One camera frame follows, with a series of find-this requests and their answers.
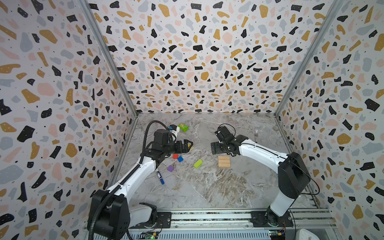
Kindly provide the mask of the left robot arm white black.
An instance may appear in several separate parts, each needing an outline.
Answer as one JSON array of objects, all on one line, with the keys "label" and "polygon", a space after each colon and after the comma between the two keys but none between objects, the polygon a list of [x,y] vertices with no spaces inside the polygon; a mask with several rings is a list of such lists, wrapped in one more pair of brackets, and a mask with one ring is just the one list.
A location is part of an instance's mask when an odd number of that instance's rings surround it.
[{"label": "left robot arm white black", "polygon": [[156,172],[159,165],[173,154],[188,153],[193,142],[178,140],[179,128],[171,125],[169,129],[158,129],[154,140],[144,142],[144,149],[136,165],[107,190],[98,190],[92,197],[91,209],[87,223],[88,238],[95,235],[109,240],[120,240],[129,234],[129,229],[142,225],[153,228],[158,224],[157,207],[140,203],[129,207],[134,193],[144,180]]}]

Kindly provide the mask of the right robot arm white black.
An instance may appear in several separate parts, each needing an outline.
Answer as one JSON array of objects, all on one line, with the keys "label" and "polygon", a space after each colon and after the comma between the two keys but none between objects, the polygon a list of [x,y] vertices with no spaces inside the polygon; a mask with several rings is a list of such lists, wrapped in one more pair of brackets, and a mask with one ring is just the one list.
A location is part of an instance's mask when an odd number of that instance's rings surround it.
[{"label": "right robot arm white black", "polygon": [[261,217],[263,224],[277,227],[312,180],[302,157],[295,152],[286,154],[271,150],[243,135],[234,136],[224,124],[218,127],[215,135],[218,141],[211,143],[212,154],[248,157],[277,174],[278,194]]}]

